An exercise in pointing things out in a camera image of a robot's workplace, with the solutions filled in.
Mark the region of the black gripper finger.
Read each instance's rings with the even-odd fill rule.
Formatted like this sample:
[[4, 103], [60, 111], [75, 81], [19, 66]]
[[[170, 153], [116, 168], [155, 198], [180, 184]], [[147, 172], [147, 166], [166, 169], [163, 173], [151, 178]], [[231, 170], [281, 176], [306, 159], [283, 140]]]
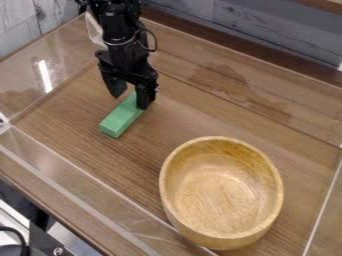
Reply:
[[127, 81], [122, 78], [122, 74], [103, 69], [102, 77], [111, 95], [119, 98], [127, 90]]
[[139, 84], [135, 87], [136, 91], [136, 107], [146, 110], [150, 104], [155, 101], [156, 97], [156, 85], [154, 83], [146, 85]]

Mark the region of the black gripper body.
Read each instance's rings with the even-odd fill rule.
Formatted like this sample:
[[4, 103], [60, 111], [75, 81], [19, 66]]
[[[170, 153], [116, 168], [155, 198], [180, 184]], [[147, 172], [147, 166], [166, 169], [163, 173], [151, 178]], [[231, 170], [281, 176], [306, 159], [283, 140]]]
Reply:
[[95, 56], [99, 60], [99, 70], [112, 70], [122, 74], [122, 78], [135, 87], [139, 84], [154, 83], [158, 87], [158, 72], [152, 68], [148, 58], [155, 48], [150, 48], [146, 36], [130, 38], [103, 38], [106, 50], [99, 50]]

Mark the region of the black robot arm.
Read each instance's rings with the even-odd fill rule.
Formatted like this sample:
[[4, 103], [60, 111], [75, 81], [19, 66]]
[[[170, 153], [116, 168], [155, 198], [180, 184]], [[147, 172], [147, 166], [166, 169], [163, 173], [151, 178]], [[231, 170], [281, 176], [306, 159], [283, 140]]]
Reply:
[[75, 0], [81, 11], [90, 10], [103, 30], [106, 50], [98, 50], [98, 66], [107, 89], [115, 98], [135, 86], [136, 108], [146, 110], [156, 98], [158, 71], [148, 62], [148, 34], [154, 33], [140, 21], [140, 0]]

